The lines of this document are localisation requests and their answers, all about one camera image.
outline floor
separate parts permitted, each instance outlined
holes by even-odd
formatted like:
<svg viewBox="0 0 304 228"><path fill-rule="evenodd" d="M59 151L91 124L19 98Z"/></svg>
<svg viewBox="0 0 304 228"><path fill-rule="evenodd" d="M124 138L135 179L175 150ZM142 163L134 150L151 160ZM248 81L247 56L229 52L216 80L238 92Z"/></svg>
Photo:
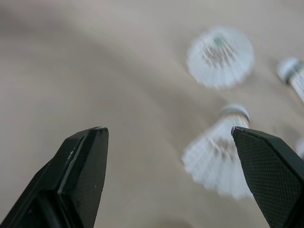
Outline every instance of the floor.
<svg viewBox="0 0 304 228"><path fill-rule="evenodd" d="M109 129L95 227L266 228L255 202L193 183L183 149L229 102L252 128L292 148L304 105L275 70L304 59L300 0L2 0L0 4L0 220L68 136ZM256 50L255 71L229 91L198 85L185 66L202 31L227 25Z"/></svg>

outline feather shuttlecock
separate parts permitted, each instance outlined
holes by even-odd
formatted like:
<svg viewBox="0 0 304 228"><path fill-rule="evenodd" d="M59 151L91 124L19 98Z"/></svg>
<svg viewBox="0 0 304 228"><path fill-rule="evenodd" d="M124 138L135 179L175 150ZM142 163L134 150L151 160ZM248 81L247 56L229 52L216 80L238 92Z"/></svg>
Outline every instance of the feather shuttlecock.
<svg viewBox="0 0 304 228"><path fill-rule="evenodd" d="M247 37L225 27L201 34L188 51L190 74L197 82L215 89L242 83L254 63L253 46Z"/></svg>
<svg viewBox="0 0 304 228"><path fill-rule="evenodd" d="M304 102L304 62L297 58L288 58L279 63L277 74L281 81L291 85Z"/></svg>
<svg viewBox="0 0 304 228"><path fill-rule="evenodd" d="M185 170L208 190L235 199L252 198L231 136L233 126L249 128L249 115L239 105L227 106L222 113L214 126L185 149Z"/></svg>

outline beige floor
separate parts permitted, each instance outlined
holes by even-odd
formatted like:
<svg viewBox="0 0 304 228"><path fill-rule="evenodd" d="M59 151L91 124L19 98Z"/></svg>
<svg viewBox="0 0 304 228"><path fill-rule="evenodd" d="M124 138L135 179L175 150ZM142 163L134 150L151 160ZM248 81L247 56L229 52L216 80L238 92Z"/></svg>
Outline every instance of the beige floor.
<svg viewBox="0 0 304 228"><path fill-rule="evenodd" d="M263 228L257 205L194 184L184 147L229 102L254 129L294 147L304 105L275 65L304 58L300 0L2 0L0 4L0 220L62 141L93 126L110 131L95 227ZM213 25L244 31L254 75L215 92L187 73L191 40Z"/></svg>

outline shuttlecock cork base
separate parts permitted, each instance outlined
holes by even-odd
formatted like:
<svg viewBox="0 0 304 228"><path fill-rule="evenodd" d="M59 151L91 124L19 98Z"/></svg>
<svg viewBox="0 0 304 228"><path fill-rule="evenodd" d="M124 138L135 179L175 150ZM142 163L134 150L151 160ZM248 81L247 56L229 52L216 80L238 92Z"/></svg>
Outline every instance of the shuttlecock cork base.
<svg viewBox="0 0 304 228"><path fill-rule="evenodd" d="M222 109L221 118L186 149L184 167L192 179L208 190L235 199L253 197L245 180L231 136L233 126L249 128L249 115L240 105Z"/></svg>

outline white shuttlecock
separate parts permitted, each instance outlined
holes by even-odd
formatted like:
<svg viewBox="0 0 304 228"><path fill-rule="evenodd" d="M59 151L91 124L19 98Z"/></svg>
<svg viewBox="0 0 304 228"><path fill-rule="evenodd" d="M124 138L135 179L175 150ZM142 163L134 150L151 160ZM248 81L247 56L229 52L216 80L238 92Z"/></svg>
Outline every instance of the white shuttlecock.
<svg viewBox="0 0 304 228"><path fill-rule="evenodd" d="M304 102L304 63L297 58L288 58L277 67L279 78L291 85Z"/></svg>
<svg viewBox="0 0 304 228"><path fill-rule="evenodd" d="M299 155L302 160L304 160L304 138L300 139L295 148L295 152Z"/></svg>
<svg viewBox="0 0 304 228"><path fill-rule="evenodd" d="M222 113L223 117L207 133L185 149L185 170L196 183L220 195L252 198L231 136L233 126L249 128L249 115L239 105L227 106Z"/></svg>
<svg viewBox="0 0 304 228"><path fill-rule="evenodd" d="M253 46L241 32L218 27L203 33L188 52L190 74L206 87L232 88L242 83L255 63Z"/></svg>

